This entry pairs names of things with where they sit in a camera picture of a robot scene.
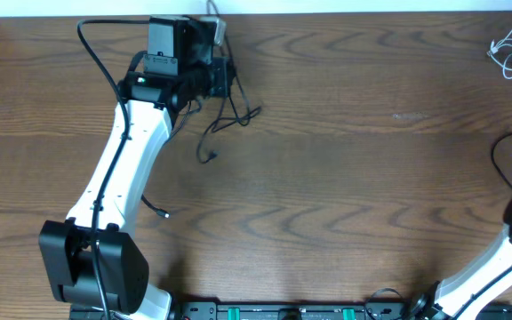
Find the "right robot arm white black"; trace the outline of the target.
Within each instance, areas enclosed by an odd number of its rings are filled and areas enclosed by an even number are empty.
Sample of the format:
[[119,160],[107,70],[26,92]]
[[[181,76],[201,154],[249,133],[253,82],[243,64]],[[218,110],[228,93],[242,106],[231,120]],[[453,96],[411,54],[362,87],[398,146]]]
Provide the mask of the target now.
[[492,243],[461,271],[421,294],[404,318],[475,319],[486,305],[511,286],[512,199],[503,214],[503,228]]

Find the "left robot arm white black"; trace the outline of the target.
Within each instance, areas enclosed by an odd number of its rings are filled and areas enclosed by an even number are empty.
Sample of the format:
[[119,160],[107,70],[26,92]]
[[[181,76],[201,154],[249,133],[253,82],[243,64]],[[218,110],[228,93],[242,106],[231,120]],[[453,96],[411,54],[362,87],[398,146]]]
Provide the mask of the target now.
[[172,297],[152,285],[134,242],[153,164],[182,109],[227,96],[235,70],[213,50],[224,44],[217,16],[153,16],[148,47],[112,83],[115,120],[83,194],[63,221],[48,220],[38,243],[53,297],[97,319],[166,319]]

